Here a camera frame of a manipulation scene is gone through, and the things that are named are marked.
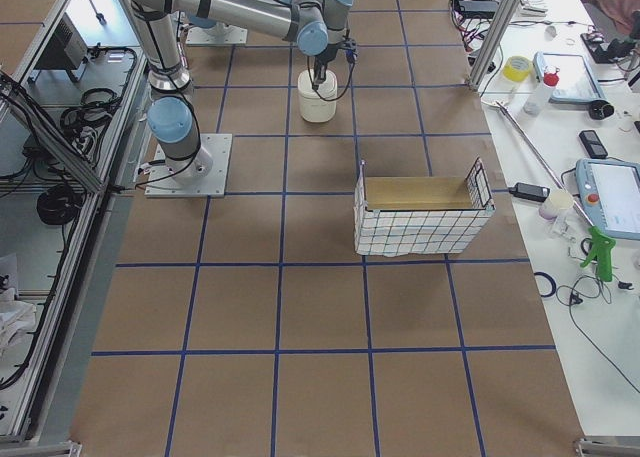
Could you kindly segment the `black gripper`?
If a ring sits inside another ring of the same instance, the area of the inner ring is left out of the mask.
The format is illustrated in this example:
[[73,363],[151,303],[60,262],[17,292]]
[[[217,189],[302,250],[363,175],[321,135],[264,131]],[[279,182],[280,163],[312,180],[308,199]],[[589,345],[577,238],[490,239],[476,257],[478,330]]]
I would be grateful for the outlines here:
[[345,53],[345,57],[350,66],[357,61],[357,43],[345,36],[339,43],[329,44],[319,55],[314,57],[312,89],[318,90],[321,85],[321,75],[325,75],[328,65],[334,61],[339,51]]

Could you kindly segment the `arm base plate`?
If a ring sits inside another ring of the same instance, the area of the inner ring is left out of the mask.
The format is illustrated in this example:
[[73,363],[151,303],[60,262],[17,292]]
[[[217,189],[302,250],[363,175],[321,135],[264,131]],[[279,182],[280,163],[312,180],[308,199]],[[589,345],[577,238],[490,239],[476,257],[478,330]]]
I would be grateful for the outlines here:
[[210,28],[191,26],[187,32],[186,44],[195,47],[245,45],[247,37],[246,29],[218,22]]
[[180,163],[168,160],[154,166],[149,174],[151,184],[144,194],[150,198],[221,198],[226,193],[227,175],[233,143],[231,134],[204,133],[195,160]]

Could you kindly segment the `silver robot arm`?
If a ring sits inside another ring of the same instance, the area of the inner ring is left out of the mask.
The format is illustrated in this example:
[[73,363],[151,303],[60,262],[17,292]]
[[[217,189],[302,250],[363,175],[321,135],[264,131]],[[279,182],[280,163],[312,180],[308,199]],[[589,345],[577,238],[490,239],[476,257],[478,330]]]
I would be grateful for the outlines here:
[[169,14],[137,0],[121,0],[149,64],[152,103],[148,126],[164,152],[167,178],[191,184],[211,169],[192,104],[193,86]]
[[349,62],[357,47],[348,16],[354,0],[121,0],[149,63],[151,88],[178,95],[191,85],[182,62],[171,16],[180,12],[198,19],[270,35],[294,43],[314,59],[312,83],[326,78],[340,51]]

